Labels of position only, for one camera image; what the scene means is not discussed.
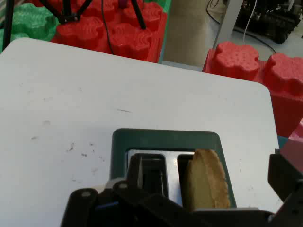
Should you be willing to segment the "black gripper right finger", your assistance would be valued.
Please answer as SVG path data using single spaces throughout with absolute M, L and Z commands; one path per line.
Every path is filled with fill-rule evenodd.
M 281 154 L 269 157 L 268 182 L 283 204 L 269 219 L 272 227 L 303 225 L 303 174 Z

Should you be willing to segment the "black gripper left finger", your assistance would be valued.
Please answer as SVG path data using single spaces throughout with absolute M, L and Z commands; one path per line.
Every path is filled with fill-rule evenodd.
M 194 216 L 160 194 L 142 189 L 142 156 L 131 158 L 125 179 L 102 192 L 93 188 L 70 194 L 62 227 L 192 227 Z

